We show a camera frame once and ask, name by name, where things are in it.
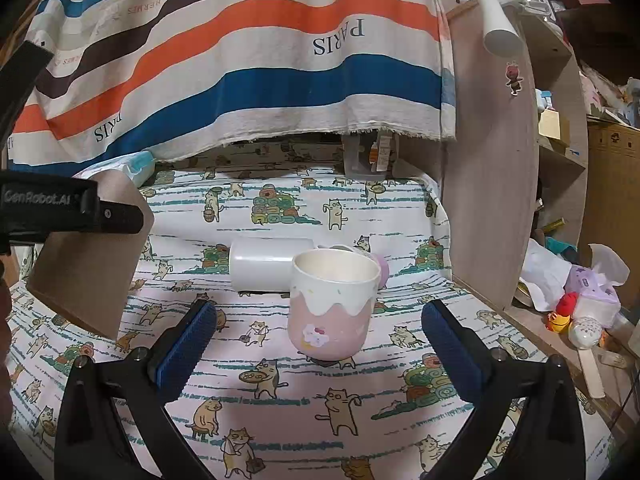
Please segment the beige brown cup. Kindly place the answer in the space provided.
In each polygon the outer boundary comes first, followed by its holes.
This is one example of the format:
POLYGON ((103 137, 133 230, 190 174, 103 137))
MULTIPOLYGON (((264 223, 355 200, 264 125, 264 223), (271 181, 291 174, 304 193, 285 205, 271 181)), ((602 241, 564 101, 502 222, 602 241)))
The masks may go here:
POLYGON ((130 283, 153 226, 152 211, 130 177, 105 170, 91 177, 102 200, 138 207, 136 234, 53 233, 26 280, 27 290, 71 323, 115 339, 130 283))

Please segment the pink white drip mug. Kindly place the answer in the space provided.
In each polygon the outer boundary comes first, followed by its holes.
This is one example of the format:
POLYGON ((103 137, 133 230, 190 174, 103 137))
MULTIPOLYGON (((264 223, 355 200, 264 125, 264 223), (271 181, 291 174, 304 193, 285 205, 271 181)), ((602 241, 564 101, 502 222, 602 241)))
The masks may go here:
POLYGON ((337 362, 367 339, 380 267, 353 252, 314 248, 293 259, 288 338, 304 356, 337 362))

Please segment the white cylindrical cup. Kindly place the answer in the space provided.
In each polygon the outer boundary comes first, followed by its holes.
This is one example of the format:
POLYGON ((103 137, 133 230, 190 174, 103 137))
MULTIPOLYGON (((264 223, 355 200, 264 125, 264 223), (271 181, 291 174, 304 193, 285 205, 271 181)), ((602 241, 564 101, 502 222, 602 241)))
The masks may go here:
POLYGON ((293 259, 312 248, 308 238, 239 237, 230 246, 231 285, 237 292, 287 292, 293 259))

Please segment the red yellow toy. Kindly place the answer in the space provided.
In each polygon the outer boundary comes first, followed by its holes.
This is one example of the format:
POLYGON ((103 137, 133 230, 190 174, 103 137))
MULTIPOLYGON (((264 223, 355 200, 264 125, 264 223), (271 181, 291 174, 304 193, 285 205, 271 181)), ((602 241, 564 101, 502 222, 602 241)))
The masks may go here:
POLYGON ((553 333, 562 333, 570 325, 578 298, 577 292, 566 292, 554 311, 547 315, 546 329, 553 333))

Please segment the white round speckled toy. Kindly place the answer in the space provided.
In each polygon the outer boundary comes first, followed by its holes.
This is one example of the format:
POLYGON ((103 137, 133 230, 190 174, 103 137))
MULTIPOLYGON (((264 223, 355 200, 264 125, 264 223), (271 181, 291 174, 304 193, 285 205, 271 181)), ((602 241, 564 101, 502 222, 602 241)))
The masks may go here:
POLYGON ((584 316, 572 319, 567 337, 576 349, 587 350, 599 343, 602 332, 602 325, 595 318, 584 316))

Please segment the wet wipes pack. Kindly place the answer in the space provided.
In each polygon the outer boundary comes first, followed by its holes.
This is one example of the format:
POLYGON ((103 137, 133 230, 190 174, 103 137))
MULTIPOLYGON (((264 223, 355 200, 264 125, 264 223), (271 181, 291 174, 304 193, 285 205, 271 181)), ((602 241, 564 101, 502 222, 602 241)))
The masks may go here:
POLYGON ((140 188, 155 171, 155 157, 149 151, 134 152, 95 162, 73 175, 78 182, 92 182, 100 193, 120 188, 140 188))

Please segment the cat print bed sheet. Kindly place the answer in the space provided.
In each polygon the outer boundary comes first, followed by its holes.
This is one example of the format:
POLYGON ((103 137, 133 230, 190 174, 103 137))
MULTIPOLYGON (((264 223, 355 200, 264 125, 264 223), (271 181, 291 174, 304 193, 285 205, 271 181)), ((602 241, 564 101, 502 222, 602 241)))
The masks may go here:
POLYGON ((450 231, 434 181, 408 164, 378 182, 346 177, 334 144, 262 143, 158 166, 142 186, 154 214, 117 335, 94 336, 12 289, 9 434, 43 478, 74 359, 117 360, 152 344, 197 299, 219 326, 168 413, 219 479, 415 479, 471 413, 423 337, 442 300, 488 347, 544 354, 450 274, 450 231), (363 348, 321 366, 288 339, 288 296, 237 292, 239 237, 306 238, 382 257, 390 278, 363 348))

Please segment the purple tissue box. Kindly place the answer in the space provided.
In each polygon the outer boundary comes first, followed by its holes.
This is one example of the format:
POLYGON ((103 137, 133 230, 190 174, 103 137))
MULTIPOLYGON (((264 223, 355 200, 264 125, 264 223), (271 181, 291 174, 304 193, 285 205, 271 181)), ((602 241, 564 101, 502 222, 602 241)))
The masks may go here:
POLYGON ((613 249, 590 244, 591 266, 573 264, 565 284, 566 292, 576 292, 573 318, 593 318, 603 328, 611 328, 620 313, 616 288, 629 278, 630 269, 613 249))

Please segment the striped Paris cloth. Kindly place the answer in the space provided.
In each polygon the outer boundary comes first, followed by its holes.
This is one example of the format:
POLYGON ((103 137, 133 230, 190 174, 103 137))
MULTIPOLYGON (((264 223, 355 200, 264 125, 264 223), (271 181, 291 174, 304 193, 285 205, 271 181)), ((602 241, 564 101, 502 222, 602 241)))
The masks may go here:
POLYGON ((456 135, 440 0, 40 0, 12 169, 72 176, 303 133, 456 135))

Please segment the cardboard box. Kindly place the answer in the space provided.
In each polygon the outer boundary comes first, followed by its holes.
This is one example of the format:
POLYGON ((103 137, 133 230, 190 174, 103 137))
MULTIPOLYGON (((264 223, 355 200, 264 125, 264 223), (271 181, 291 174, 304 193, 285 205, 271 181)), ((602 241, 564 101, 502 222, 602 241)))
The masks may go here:
POLYGON ((639 131, 588 124, 587 197, 579 246, 605 244, 639 276, 639 131))

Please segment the wooden curved shelf unit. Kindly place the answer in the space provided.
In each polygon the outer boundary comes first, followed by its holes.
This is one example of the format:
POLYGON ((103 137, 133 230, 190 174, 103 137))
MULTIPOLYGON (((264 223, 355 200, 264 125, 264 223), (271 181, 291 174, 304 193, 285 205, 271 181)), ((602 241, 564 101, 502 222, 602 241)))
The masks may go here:
POLYGON ((538 16, 506 9, 524 44, 512 63, 523 79, 512 96, 508 60, 489 53, 477 0, 442 0, 457 93, 451 142, 402 139, 410 164, 436 179, 451 228, 454 280, 502 313, 544 353, 567 359, 576 386, 587 384, 577 350, 544 318, 514 304, 530 233, 563 219, 559 238, 576 244, 588 183, 588 128, 572 47, 538 16))

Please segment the clear plastic container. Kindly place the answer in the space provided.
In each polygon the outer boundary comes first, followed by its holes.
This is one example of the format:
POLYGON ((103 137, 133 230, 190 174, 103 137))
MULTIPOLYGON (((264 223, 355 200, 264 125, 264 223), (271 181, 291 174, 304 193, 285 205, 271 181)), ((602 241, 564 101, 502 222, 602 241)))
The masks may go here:
POLYGON ((358 181, 382 181, 390 174, 397 148, 396 134, 386 129, 342 136, 345 176, 358 181))

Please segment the bear sticker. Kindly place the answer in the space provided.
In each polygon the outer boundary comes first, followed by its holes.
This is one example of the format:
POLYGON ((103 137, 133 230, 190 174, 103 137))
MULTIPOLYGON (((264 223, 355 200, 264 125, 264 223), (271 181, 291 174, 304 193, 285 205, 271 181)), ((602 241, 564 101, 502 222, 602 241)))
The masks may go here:
POLYGON ((509 88, 511 96, 518 96, 522 91, 522 81, 518 64, 506 64, 506 86, 509 88))

